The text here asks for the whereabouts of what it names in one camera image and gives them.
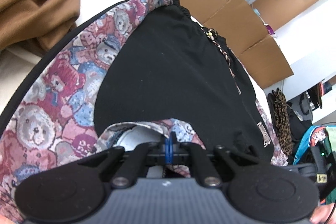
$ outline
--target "screw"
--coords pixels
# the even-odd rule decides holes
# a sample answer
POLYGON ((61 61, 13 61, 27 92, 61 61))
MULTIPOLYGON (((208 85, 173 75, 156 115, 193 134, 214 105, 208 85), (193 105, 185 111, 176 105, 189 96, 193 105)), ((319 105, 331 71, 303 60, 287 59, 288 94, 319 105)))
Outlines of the screw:
POLYGON ((123 186, 126 186, 128 184, 128 179, 127 178, 124 178, 124 177, 117 177, 115 179, 113 179, 112 183, 115 185, 115 186, 119 186, 119 187, 123 187, 123 186))
POLYGON ((207 177, 204 179, 204 183, 210 187, 215 187, 218 186, 221 183, 221 181, 215 177, 207 177))

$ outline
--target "black trim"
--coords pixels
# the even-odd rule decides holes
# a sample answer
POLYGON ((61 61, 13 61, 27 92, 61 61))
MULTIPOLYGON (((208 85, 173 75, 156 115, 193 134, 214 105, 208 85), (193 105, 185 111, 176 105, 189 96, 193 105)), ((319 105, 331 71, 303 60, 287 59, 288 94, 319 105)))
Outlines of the black trim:
POLYGON ((71 32, 68 32, 59 42, 56 43, 54 47, 51 48, 49 52, 40 60, 39 63, 31 70, 31 72, 26 76, 23 82, 20 84, 18 89, 15 91, 9 102, 7 103, 5 109, 0 115, 0 138, 2 137, 3 132, 5 131, 11 117, 13 116, 15 110, 22 102, 24 96, 36 81, 36 79, 41 75, 46 66, 55 58, 55 56, 80 32, 82 32, 86 27, 88 27, 91 23, 95 22, 99 17, 103 14, 116 7, 117 5, 127 2, 129 0, 118 2, 94 17, 90 18, 88 21, 84 22, 82 25, 73 29, 71 32))

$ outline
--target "embroidered logo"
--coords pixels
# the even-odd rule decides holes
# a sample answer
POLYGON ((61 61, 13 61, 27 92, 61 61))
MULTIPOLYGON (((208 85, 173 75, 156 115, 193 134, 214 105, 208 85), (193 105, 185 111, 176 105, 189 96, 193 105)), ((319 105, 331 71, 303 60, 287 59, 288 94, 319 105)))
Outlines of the embroidered logo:
POLYGON ((264 147, 266 147, 271 143, 271 138, 268 135, 268 133, 267 133, 267 131, 266 131, 262 122, 259 122, 257 125, 258 125, 258 127, 259 127, 259 129, 262 133, 263 138, 264 138, 264 147))

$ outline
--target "cardboard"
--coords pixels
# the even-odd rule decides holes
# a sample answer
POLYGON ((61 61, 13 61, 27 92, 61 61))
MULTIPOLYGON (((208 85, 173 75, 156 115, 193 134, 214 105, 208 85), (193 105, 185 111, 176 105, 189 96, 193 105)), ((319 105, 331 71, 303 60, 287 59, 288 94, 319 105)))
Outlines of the cardboard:
POLYGON ((274 30, 278 30, 318 0, 256 0, 256 8, 262 19, 274 30))
POLYGON ((180 0, 180 3, 200 23, 226 38, 262 88, 293 75, 278 45, 245 0, 180 0))

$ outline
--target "human hand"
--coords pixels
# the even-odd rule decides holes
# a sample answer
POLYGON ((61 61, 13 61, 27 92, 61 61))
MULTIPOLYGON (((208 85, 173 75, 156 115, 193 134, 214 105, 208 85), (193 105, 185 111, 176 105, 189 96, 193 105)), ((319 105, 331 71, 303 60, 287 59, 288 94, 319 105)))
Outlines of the human hand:
MULTIPOLYGON (((333 207, 334 203, 317 207, 310 218, 310 222, 313 224, 324 223, 331 214, 333 207)), ((336 224, 336 211, 328 221, 328 224, 336 224)))

